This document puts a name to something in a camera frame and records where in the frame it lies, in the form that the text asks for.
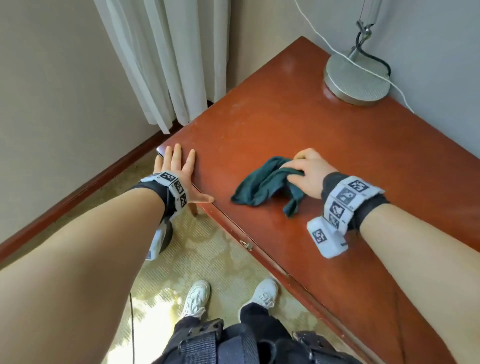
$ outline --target white cable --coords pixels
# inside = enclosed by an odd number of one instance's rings
[[[379,74],[376,74],[370,70],[367,70],[366,68],[363,68],[362,66],[356,64],[354,61],[352,61],[350,58],[348,58],[345,54],[343,53],[340,53],[338,50],[334,49],[330,43],[328,43],[328,41],[325,39],[325,37],[323,35],[321,35],[319,32],[316,31],[316,29],[313,27],[312,23],[310,22],[310,20],[308,20],[307,16],[303,13],[303,11],[300,9],[300,6],[297,2],[297,0],[293,0],[295,2],[295,4],[297,5],[297,8],[300,12],[300,14],[303,15],[303,17],[305,18],[305,20],[308,22],[308,24],[310,25],[310,27],[313,29],[313,31],[316,33],[316,35],[318,35],[321,39],[324,40],[324,42],[330,47],[330,49],[335,52],[336,54],[339,54],[340,56],[342,56],[343,58],[345,58],[347,61],[349,61],[351,64],[355,65],[356,67],[360,68],[361,70],[364,70],[370,74],[373,74],[375,77],[378,77],[384,81],[387,81],[389,84],[391,84],[393,87],[395,87],[399,93],[402,95],[403,97],[403,102],[405,103],[405,106],[412,112],[415,114],[415,112],[413,111],[413,109],[410,107],[410,105],[407,103],[407,99],[405,98],[405,95],[403,94],[402,90],[400,90],[400,88],[394,84],[392,81],[390,81],[389,79],[385,78],[385,77],[382,77],[380,76]]]

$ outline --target wooden baseboard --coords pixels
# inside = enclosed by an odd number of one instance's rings
[[[16,232],[10,238],[5,240],[2,244],[0,244],[0,262],[2,262],[5,258],[14,253],[22,245],[27,243],[35,235],[46,229],[52,222],[56,221],[63,214],[70,211],[80,202],[85,200],[93,192],[100,189],[108,181],[120,174],[131,164],[139,160],[152,149],[155,149],[157,146],[162,144],[170,136],[180,130],[180,128],[181,125],[177,121],[174,121],[173,127],[170,129],[170,135],[165,135],[162,132],[157,132],[155,135],[145,140],[130,153],[117,160],[110,167],[108,167],[107,169],[96,175],[94,178],[89,180],[87,183],[82,185],[76,191],[72,192],[70,195],[62,199],[43,215],[39,216],[30,224],[25,226],[23,229]]]

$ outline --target patterned carpet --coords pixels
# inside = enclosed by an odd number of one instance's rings
[[[28,253],[48,236],[85,211],[121,194],[141,177],[149,175],[155,153],[149,153],[69,213],[32,239],[8,262]],[[212,294],[208,319],[220,317],[225,324],[237,322],[237,310],[269,272],[222,228],[199,209],[194,218],[186,209],[174,222],[170,246],[152,262],[145,262],[132,288],[135,362],[151,363],[163,351],[181,314],[183,300],[198,279],[210,282]],[[291,332],[313,330],[338,350],[353,351],[323,321],[310,314],[284,287],[271,313]],[[103,364],[132,362],[130,303]]]

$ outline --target hand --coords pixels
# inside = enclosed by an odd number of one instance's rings
[[[153,173],[160,173],[166,170],[175,172],[181,184],[188,191],[190,202],[195,203],[210,203],[215,199],[207,194],[201,194],[192,187],[192,173],[195,164],[195,151],[192,149],[188,154],[187,161],[181,166],[181,146],[175,144],[175,149],[172,153],[172,148],[165,149],[165,157],[157,156],[155,159],[155,167]]]
[[[305,176],[289,174],[287,180],[313,198],[320,198],[325,176],[329,173],[336,172],[336,169],[329,165],[327,161],[312,148],[298,152],[293,160],[282,166],[282,168],[284,167],[305,172]]]

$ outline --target forearm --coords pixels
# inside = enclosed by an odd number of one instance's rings
[[[128,191],[2,271],[5,362],[99,363],[163,212],[155,192]]]
[[[459,363],[480,354],[480,253],[393,205],[360,232]]]

